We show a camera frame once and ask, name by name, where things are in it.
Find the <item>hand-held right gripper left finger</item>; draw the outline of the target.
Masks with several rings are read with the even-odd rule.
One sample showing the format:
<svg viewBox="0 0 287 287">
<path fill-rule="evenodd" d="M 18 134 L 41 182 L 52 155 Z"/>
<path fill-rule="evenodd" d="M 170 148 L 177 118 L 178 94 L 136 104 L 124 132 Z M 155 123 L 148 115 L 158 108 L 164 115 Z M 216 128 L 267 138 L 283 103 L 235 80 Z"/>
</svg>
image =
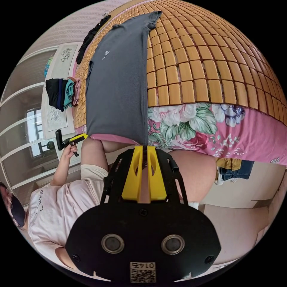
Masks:
<svg viewBox="0 0 287 287">
<path fill-rule="evenodd" d="M 122 192 L 123 200 L 139 200 L 142 180 L 143 147 L 135 146 Z"/>
</svg>

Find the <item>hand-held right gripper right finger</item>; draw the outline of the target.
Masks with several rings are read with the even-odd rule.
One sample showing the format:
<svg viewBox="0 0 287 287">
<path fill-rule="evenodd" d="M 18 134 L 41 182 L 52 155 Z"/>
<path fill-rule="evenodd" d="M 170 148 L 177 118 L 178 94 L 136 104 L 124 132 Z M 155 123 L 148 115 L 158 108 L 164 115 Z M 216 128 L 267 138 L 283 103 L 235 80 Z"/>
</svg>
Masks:
<svg viewBox="0 0 287 287">
<path fill-rule="evenodd" d="M 164 201 L 167 197 L 156 148 L 147 147 L 147 171 L 150 201 Z"/>
</svg>

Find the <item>person's left hand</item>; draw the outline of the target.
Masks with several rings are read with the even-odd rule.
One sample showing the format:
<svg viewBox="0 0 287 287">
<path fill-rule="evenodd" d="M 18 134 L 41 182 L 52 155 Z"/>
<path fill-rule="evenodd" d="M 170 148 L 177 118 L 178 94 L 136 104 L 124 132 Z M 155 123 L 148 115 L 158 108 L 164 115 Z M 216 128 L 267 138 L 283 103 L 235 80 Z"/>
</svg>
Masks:
<svg viewBox="0 0 287 287">
<path fill-rule="evenodd" d="M 74 144 L 68 144 L 62 152 L 61 160 L 70 159 L 74 154 L 77 154 L 77 146 Z"/>
</svg>

